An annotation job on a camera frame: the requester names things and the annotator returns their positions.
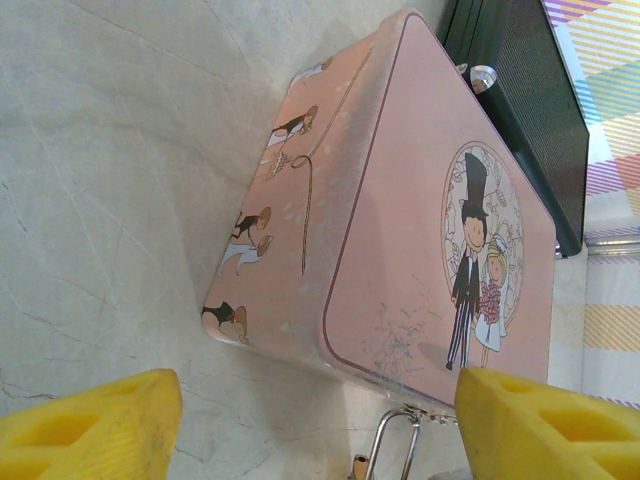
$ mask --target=speaker grille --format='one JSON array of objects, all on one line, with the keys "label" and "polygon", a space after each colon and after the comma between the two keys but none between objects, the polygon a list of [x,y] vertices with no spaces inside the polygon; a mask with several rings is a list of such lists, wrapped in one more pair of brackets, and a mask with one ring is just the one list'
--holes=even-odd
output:
[{"label": "speaker grille", "polygon": [[495,65],[528,143],[582,239],[589,132],[539,1],[512,4]]}]

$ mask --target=cartoon groom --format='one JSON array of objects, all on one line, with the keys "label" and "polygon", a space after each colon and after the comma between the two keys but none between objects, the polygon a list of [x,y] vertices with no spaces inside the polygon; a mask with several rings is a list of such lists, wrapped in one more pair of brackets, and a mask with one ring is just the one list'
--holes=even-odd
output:
[{"label": "cartoon groom", "polygon": [[487,213],[482,209],[487,169],[471,153],[465,153],[464,161],[467,167],[467,199],[462,204],[462,226],[467,247],[460,260],[451,293],[451,301],[456,306],[456,320],[447,355],[448,370],[453,370],[453,362],[461,343],[460,368],[467,366],[471,320],[478,316],[480,309],[478,253],[482,251],[487,238]]}]

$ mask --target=tiled floor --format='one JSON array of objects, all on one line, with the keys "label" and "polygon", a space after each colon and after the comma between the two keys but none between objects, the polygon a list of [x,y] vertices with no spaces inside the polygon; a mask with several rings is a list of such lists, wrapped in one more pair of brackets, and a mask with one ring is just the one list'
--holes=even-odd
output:
[{"label": "tiled floor", "polygon": [[[345,477],[390,404],[215,343],[198,310],[290,77],[404,4],[2,2],[0,414],[171,367],[170,478]],[[416,478],[464,464],[425,429]]]}]

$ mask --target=cartoon figure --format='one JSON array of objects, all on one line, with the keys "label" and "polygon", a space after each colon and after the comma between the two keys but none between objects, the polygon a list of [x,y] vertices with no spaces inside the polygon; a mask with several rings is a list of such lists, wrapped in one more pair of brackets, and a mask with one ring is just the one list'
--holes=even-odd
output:
[{"label": "cartoon figure", "polygon": [[500,351],[500,343],[507,336],[505,327],[505,301],[509,288],[509,257],[507,244],[500,235],[494,235],[487,252],[488,285],[480,299],[480,316],[476,325],[476,338],[485,347],[482,366],[486,367],[489,350]]},{"label": "cartoon figure", "polygon": [[314,65],[313,67],[305,70],[304,72],[298,73],[295,77],[293,77],[293,80],[291,80],[291,84],[289,85],[287,94],[289,94],[289,92],[293,90],[293,87],[300,80],[305,80],[307,78],[313,77],[314,75],[318,75],[319,73],[324,72],[327,68],[329,68],[329,65],[331,65],[331,62],[333,62],[333,57],[329,57],[324,62],[318,63],[317,65]]},{"label": "cartoon figure", "polygon": [[289,120],[287,123],[284,123],[273,130],[271,130],[271,137],[269,138],[269,143],[267,144],[267,148],[276,145],[278,143],[286,142],[296,133],[300,135],[304,135],[309,132],[313,128],[313,121],[318,114],[318,106],[314,105],[306,113],[297,116]]},{"label": "cartoon figure", "polygon": [[247,215],[242,219],[241,222],[236,222],[236,226],[233,227],[235,230],[238,229],[238,233],[232,233],[231,237],[240,238],[242,232],[247,232],[247,236],[249,237],[249,241],[253,246],[253,239],[251,238],[251,227],[256,227],[257,230],[264,230],[264,228],[269,224],[269,220],[271,220],[271,207],[265,207],[262,209],[259,215]]},{"label": "cartoon figure", "polygon": [[465,153],[467,174],[467,200],[462,205],[462,225],[466,248],[456,273],[451,301],[456,306],[456,318],[447,355],[447,369],[453,370],[453,362],[460,344],[460,368],[467,366],[471,319],[480,309],[480,275],[478,253],[484,247],[487,236],[487,213],[483,210],[484,187],[487,169],[473,154]]},{"label": "cartoon figure", "polygon": [[218,327],[221,327],[223,323],[230,322],[236,329],[238,337],[242,343],[248,343],[247,337],[247,309],[244,307],[238,307],[235,310],[227,302],[217,307],[202,307],[202,315],[205,313],[212,313],[218,320]]},{"label": "cartoon figure", "polygon": [[258,242],[258,246],[254,246],[253,244],[246,245],[238,245],[235,243],[230,243],[227,246],[227,250],[224,252],[224,256],[222,257],[222,262],[220,262],[220,267],[218,268],[218,275],[220,275],[222,271],[222,266],[227,263],[227,261],[236,255],[240,255],[238,259],[238,265],[236,266],[236,275],[240,275],[238,270],[245,263],[256,263],[271,246],[271,242],[273,241],[273,237],[271,235],[265,235]]}]

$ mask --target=black speaker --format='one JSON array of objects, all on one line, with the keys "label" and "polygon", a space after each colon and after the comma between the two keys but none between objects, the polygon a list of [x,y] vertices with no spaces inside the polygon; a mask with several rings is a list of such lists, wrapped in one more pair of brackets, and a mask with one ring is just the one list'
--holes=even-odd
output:
[{"label": "black speaker", "polygon": [[544,5],[450,0],[438,37],[553,217],[560,251],[580,253],[589,131]]}]

